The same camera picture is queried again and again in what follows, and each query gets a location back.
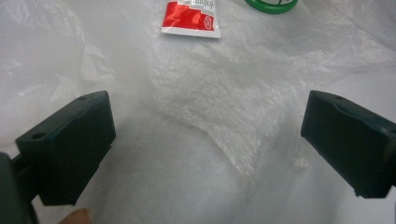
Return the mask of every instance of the white surface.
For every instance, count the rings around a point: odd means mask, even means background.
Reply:
[[[107,90],[118,137],[77,204],[95,223],[394,222],[394,191],[356,198],[299,131],[313,89],[396,121],[396,2],[219,0],[218,40],[162,35],[166,4],[1,1],[0,150]]]

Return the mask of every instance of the crumpled plastic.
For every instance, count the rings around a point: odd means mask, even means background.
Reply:
[[[239,174],[257,177],[268,150],[291,152],[303,172],[309,91],[378,73],[394,81],[392,0],[300,0],[282,15],[219,0],[219,40],[162,35],[166,2],[2,1],[0,150],[17,155],[19,135],[107,90],[118,131],[131,113],[158,108],[207,132]]]

